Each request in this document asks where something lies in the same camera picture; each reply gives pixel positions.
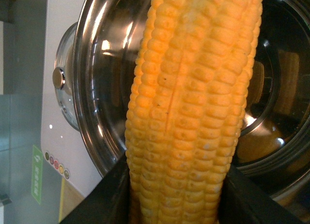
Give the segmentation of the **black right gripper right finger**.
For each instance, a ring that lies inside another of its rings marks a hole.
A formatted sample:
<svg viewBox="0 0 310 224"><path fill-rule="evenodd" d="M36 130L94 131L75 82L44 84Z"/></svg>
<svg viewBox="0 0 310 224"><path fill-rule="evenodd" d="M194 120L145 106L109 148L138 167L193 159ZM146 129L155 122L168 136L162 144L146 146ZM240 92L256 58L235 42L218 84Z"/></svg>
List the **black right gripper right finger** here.
<svg viewBox="0 0 310 224"><path fill-rule="evenodd" d="M309 204L309 173L273 200L255 183L231 166L224 180L219 205L221 224L301 224L277 201L292 198L292 204Z"/></svg>

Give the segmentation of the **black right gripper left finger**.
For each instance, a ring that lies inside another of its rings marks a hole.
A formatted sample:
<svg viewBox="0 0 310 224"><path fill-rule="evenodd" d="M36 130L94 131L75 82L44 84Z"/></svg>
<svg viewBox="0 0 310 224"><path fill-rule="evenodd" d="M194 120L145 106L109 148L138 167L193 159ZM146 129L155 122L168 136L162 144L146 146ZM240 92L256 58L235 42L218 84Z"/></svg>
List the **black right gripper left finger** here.
<svg viewBox="0 0 310 224"><path fill-rule="evenodd" d="M122 156L95 189L62 221L62 224L127 224L129 169Z"/></svg>

